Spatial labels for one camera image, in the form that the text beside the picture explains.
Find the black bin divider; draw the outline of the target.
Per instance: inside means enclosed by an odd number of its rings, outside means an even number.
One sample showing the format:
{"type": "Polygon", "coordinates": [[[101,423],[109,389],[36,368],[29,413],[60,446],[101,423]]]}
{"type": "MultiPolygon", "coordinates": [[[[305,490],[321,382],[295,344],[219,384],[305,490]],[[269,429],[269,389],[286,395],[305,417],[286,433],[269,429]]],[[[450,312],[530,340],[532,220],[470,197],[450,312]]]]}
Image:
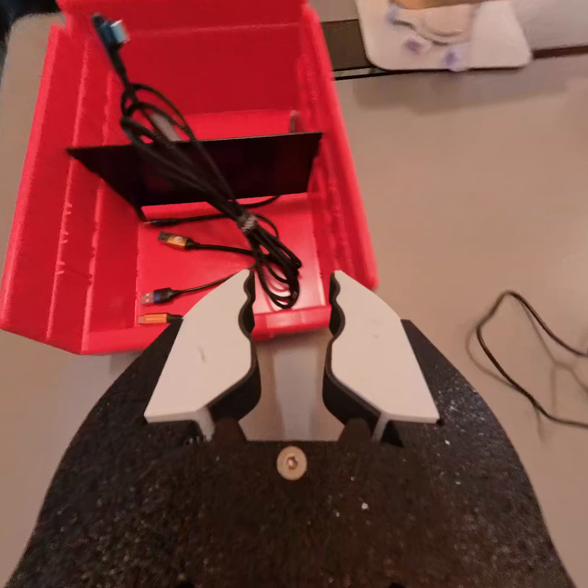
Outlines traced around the black bin divider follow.
{"type": "MultiPolygon", "coordinates": [[[[322,132],[297,132],[202,141],[234,196],[241,199],[307,192],[322,132]]],[[[179,187],[155,159],[133,144],[67,147],[140,217],[147,206],[205,202],[203,193],[179,187]]]]}

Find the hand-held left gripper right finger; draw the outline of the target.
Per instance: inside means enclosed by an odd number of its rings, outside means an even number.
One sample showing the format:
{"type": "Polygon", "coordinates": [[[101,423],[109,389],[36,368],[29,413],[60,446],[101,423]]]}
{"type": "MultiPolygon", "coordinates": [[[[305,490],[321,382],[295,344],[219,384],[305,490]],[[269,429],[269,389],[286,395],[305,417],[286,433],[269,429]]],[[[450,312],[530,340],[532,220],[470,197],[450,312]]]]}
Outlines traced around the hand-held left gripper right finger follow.
{"type": "Polygon", "coordinates": [[[361,420],[380,442],[396,423],[440,424],[399,315],[342,270],[329,279],[330,340],[322,400],[344,426],[361,420]]]}

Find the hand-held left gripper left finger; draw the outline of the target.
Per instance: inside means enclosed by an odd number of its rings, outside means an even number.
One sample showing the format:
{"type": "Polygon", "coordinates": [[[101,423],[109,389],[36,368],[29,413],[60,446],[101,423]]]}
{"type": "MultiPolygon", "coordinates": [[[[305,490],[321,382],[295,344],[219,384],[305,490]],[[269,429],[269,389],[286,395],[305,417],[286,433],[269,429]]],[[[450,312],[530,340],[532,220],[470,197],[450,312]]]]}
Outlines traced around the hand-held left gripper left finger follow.
{"type": "Polygon", "coordinates": [[[211,440],[217,422],[240,421],[261,398],[261,372],[252,338],[253,270],[241,270],[183,317],[151,399],[150,424],[195,422],[211,440]]]}

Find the red plastic bin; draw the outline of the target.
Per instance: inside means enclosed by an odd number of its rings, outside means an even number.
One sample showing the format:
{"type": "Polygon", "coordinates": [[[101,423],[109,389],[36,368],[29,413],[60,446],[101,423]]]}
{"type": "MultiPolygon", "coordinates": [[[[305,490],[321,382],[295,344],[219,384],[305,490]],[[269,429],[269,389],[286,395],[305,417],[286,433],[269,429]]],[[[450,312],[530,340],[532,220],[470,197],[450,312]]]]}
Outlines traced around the red plastic bin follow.
{"type": "Polygon", "coordinates": [[[1,86],[1,194],[15,202],[1,279],[1,329],[80,355],[147,347],[164,326],[147,313],[184,315],[210,290],[142,305],[164,287],[186,289],[253,264],[244,255],[181,252],[151,219],[212,213],[205,202],[147,206],[144,217],[66,151],[125,145],[122,85],[91,17],[122,20],[130,80],[162,92],[201,141],[322,132],[307,192],[280,195],[254,214],[277,227],[302,262],[293,308],[256,283],[254,337],[326,327],[329,279],[342,270],[378,283],[356,170],[318,16],[306,1],[59,1],[39,90],[19,92],[24,57],[1,86]]]}

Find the grey desk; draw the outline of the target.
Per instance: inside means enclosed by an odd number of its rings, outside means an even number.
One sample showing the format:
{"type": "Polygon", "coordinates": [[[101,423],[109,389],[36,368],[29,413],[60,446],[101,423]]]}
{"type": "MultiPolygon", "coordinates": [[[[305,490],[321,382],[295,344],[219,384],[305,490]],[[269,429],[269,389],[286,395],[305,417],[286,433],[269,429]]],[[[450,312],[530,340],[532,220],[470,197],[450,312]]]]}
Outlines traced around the grey desk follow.
{"type": "MultiPolygon", "coordinates": [[[[5,251],[49,28],[17,21],[1,86],[5,251]]],[[[587,431],[549,422],[466,350],[504,290],[568,344],[587,344],[587,55],[519,73],[397,75],[336,83],[378,262],[379,294],[494,411],[518,451],[555,547],[587,587],[587,431]]],[[[491,352],[556,416],[587,422],[587,361],[548,351],[507,300],[491,352]]],[[[325,334],[262,344],[252,440],[334,439],[319,408],[325,334]]],[[[1,587],[23,555],[49,482],[84,418],[135,353],[82,357],[1,333],[1,587]]]]}

